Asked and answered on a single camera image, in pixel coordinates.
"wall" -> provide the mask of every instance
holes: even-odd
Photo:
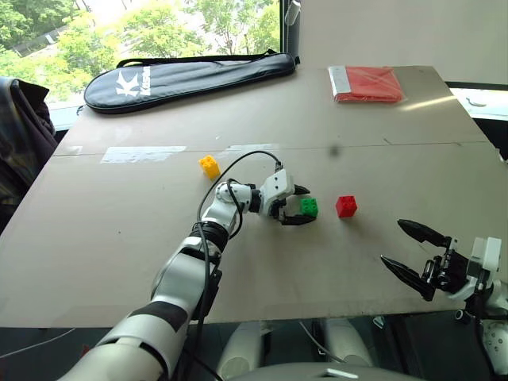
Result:
[[[508,83],[508,0],[302,0],[303,67],[432,65]]]

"red cloth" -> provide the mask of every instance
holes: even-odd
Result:
[[[391,67],[346,66],[350,93],[337,94],[339,102],[399,102],[404,94]]]

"green block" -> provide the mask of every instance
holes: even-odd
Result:
[[[300,212],[306,216],[318,215],[318,202],[315,198],[302,198],[300,200]]]

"yellow block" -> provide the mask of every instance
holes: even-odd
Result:
[[[206,173],[210,180],[215,179],[221,174],[219,171],[219,164],[211,155],[207,155],[199,160],[202,170]]]

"red block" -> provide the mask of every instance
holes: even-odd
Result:
[[[335,209],[337,209],[339,218],[352,217],[358,209],[355,196],[340,196],[335,204]]]

